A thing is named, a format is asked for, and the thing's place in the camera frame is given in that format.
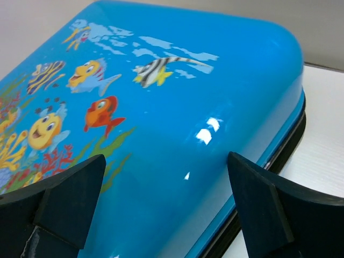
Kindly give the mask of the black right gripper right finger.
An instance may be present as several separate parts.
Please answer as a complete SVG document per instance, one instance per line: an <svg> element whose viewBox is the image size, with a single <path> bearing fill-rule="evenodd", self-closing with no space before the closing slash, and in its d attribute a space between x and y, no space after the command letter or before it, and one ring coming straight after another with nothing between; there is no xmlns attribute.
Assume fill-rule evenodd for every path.
<svg viewBox="0 0 344 258"><path fill-rule="evenodd" d="M343 198L230 152L228 174L249 257L343 257Z"/></svg>

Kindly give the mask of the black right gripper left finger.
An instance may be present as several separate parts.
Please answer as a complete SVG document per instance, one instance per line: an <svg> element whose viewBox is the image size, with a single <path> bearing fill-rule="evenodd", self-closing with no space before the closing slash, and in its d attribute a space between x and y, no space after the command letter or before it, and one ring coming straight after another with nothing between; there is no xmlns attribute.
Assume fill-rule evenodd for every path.
<svg viewBox="0 0 344 258"><path fill-rule="evenodd" d="M77 257L84 248L106 160L95 155L1 195L1 257Z"/></svg>

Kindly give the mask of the blue hard-shell suitcase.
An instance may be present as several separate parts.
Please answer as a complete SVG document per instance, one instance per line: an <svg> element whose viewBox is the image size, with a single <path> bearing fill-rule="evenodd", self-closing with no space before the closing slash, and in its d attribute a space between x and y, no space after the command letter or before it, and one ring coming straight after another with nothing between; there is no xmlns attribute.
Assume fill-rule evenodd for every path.
<svg viewBox="0 0 344 258"><path fill-rule="evenodd" d="M305 121L279 24L96 1L1 80L1 195L105 156L77 257L206 257L237 216L227 157L269 168Z"/></svg>

